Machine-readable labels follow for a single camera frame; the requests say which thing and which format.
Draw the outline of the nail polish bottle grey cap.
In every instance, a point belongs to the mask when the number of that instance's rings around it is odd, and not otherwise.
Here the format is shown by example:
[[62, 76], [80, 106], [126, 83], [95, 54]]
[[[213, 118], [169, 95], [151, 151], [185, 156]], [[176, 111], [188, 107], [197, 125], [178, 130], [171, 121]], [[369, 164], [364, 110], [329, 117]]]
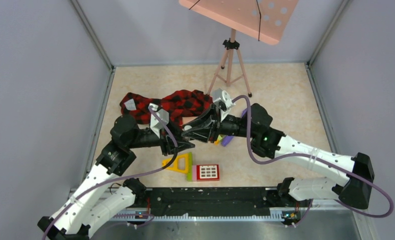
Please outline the nail polish bottle grey cap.
[[190, 125], [184, 125], [183, 126], [183, 130], [184, 131], [188, 131], [188, 130], [190, 130], [192, 128], [192, 126], [190, 126]]

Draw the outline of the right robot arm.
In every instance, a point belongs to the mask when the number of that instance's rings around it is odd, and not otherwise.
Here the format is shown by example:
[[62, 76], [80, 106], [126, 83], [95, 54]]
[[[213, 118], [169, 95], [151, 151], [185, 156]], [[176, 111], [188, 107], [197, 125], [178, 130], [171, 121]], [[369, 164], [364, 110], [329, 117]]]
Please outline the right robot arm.
[[182, 136], [203, 143], [214, 142], [218, 135], [250, 137], [250, 151], [261, 157], [283, 159], [322, 175], [322, 178], [286, 178], [277, 186], [279, 201], [292, 206], [307, 199], [332, 199], [355, 209], [369, 206], [374, 181], [371, 158], [365, 153], [340, 155], [302, 143], [270, 126], [273, 118], [258, 103], [251, 114], [226, 115], [215, 104], [183, 126]]

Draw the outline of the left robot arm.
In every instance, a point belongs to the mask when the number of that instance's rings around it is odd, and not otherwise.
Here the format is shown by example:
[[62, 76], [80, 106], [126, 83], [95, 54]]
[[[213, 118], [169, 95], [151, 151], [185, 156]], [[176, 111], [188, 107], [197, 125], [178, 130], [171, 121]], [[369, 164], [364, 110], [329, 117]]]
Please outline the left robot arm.
[[163, 124], [159, 133], [155, 133], [151, 128], [140, 129], [128, 114], [115, 120], [110, 135], [110, 142], [70, 199], [53, 215], [43, 216], [37, 223], [43, 231], [42, 239], [89, 240], [122, 209], [143, 205], [146, 188], [138, 180], [141, 173], [127, 177], [126, 184], [99, 202], [106, 189], [124, 180], [123, 174], [136, 159], [133, 149], [160, 147], [164, 156], [176, 158], [179, 152], [195, 147], [172, 122]]

